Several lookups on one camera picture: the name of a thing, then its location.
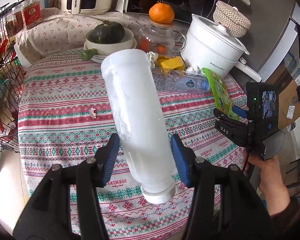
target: dark sleeve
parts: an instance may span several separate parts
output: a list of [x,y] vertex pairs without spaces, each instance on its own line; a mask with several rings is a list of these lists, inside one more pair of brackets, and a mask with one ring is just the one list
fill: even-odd
[[293,197],[290,199],[290,203],[285,210],[271,217],[272,224],[278,235],[283,234],[287,230],[298,209],[298,200]]

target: device screen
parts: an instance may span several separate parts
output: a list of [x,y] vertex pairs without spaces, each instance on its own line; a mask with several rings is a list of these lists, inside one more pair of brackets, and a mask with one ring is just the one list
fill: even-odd
[[262,93],[262,106],[263,106],[263,119],[269,118],[276,114],[276,95],[274,91],[263,91]]

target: metal screw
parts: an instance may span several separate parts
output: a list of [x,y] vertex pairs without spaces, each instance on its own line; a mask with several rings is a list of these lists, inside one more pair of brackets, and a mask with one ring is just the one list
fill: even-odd
[[91,163],[94,163],[96,162],[96,158],[95,157],[90,157],[87,159],[87,163],[91,164]]
[[203,157],[196,157],[194,160],[195,160],[196,163],[203,163],[204,162]]
[[54,164],[52,167],[51,167],[51,169],[53,170],[53,171],[57,171],[57,170],[59,170],[61,168],[61,165],[60,164]]
[[231,164],[231,165],[230,165],[230,169],[231,169],[232,171],[238,171],[238,170],[239,170],[239,167],[238,167],[237,165]]

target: white electric pot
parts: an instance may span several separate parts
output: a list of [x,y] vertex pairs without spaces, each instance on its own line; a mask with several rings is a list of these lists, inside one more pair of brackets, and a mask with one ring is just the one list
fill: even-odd
[[261,81],[261,76],[241,58],[243,53],[249,55],[245,46],[229,35],[223,25],[193,14],[186,39],[181,56],[188,66],[209,68],[221,78],[236,66],[253,80]]

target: midea logo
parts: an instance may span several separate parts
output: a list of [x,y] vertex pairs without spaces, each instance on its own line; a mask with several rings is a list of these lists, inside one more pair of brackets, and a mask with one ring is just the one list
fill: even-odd
[[140,10],[142,10],[143,8],[139,7],[139,6],[136,6],[136,5],[132,5],[132,9],[140,9]]
[[74,7],[77,8],[77,1],[78,0],[74,0]]

